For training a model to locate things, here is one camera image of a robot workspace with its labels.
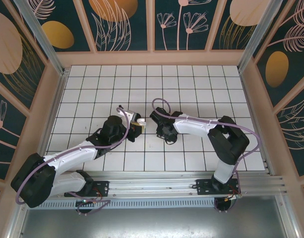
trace metal base plate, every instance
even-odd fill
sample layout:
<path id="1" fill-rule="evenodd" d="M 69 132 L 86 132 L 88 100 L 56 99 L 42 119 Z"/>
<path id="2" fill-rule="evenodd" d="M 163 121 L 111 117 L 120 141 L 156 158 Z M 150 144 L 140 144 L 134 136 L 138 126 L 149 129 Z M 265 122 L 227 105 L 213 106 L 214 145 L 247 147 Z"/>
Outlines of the metal base plate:
<path id="1" fill-rule="evenodd" d="M 83 192 L 76 192 L 77 195 L 82 197 L 98 197 L 98 191 L 101 193 L 103 197 L 107 197 L 109 193 L 109 181 L 94 181 L 93 182 L 93 188 L 88 194 L 84 194 Z M 69 193 L 64 194 L 65 197 L 73 197 Z"/>
<path id="2" fill-rule="evenodd" d="M 197 179 L 195 188 L 197 189 L 198 195 L 218 195 L 218 194 L 232 194 L 234 191 L 238 191 L 238 180 L 236 178 L 232 178 L 228 181 L 227 184 L 223 186 L 220 191 L 217 191 L 212 186 L 211 179 Z"/>

